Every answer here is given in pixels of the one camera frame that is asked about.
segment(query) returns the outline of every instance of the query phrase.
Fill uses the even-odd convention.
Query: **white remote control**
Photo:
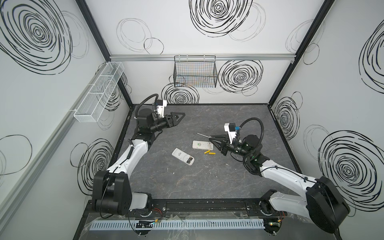
[[[192,148],[193,149],[202,149],[202,150],[213,150],[214,145],[211,142],[193,141],[192,142]]]
[[[191,166],[193,164],[193,162],[195,161],[194,157],[192,157],[189,154],[186,154],[185,152],[181,151],[178,148],[175,148],[175,150],[173,150],[172,156],[176,157],[177,159],[179,159],[182,162],[185,162],[189,166]]]

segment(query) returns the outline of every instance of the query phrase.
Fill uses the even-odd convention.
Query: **dark gray marble surface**
[[[207,136],[224,134],[225,123],[235,122],[239,126],[248,118],[258,117],[265,127],[262,153],[278,164],[295,170],[267,106],[166,107],[166,114],[170,112],[185,112],[186,116],[179,125],[164,129],[141,158],[129,180],[132,191],[151,193],[155,199],[256,198],[269,189],[294,194],[275,181],[251,175],[229,153],[223,156],[215,148],[213,152],[216,155],[208,155],[203,150],[192,149],[193,140],[208,140],[197,132]],[[136,121],[132,117],[120,154],[128,147],[127,139],[132,137],[135,127]],[[240,134],[241,139],[249,134],[259,136],[258,122],[246,123]],[[175,148],[195,157],[193,165],[188,166],[173,157],[171,153]]]

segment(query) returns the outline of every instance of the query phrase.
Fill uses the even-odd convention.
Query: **white mesh basket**
[[[97,122],[124,71],[121,62],[108,62],[74,113],[79,122]]]

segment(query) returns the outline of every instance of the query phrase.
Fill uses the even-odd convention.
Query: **black wire basket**
[[[218,80],[216,56],[175,56],[175,87],[215,88]]]

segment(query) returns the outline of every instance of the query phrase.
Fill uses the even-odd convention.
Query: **robotic arm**
[[[155,111],[140,107],[152,97]],[[130,145],[122,156],[106,171],[99,171],[93,180],[92,209],[98,212],[125,215],[132,209],[151,210],[150,194],[131,192],[129,178],[141,157],[149,150],[162,130],[178,125],[185,113],[164,115],[167,101],[153,94],[142,101],[135,111],[137,127]]]
[[[241,141],[241,128],[252,120],[260,123],[260,138],[248,135]],[[319,228],[328,233],[336,231],[350,209],[328,178],[316,179],[297,173],[264,156],[260,152],[264,126],[258,118],[247,119],[240,127],[236,127],[235,123],[226,123],[224,130],[227,134],[209,137],[209,141],[223,155],[230,151],[242,156],[242,163],[248,172],[272,179],[299,195],[288,195],[276,190],[269,190],[259,202],[263,214],[272,215],[276,211],[287,211],[310,218]]]

